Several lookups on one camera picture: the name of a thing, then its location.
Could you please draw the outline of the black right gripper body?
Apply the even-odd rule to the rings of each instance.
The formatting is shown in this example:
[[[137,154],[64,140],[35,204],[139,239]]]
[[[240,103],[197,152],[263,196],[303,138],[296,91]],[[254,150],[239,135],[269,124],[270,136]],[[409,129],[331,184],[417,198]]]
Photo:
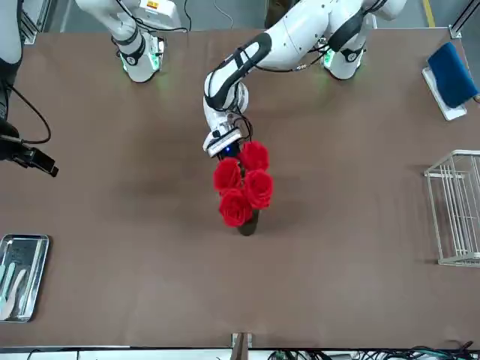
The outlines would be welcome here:
[[[27,167],[25,155],[28,151],[28,147],[21,143],[18,130],[11,123],[1,120],[1,160]]]

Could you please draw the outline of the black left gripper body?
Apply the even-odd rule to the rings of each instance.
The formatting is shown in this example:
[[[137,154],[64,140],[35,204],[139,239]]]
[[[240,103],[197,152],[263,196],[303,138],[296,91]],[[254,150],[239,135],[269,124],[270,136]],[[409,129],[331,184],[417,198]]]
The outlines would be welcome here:
[[[241,146],[244,141],[242,139],[227,140],[222,139],[218,142],[220,151],[217,153],[217,159],[219,161],[225,158],[237,158],[241,152]]]

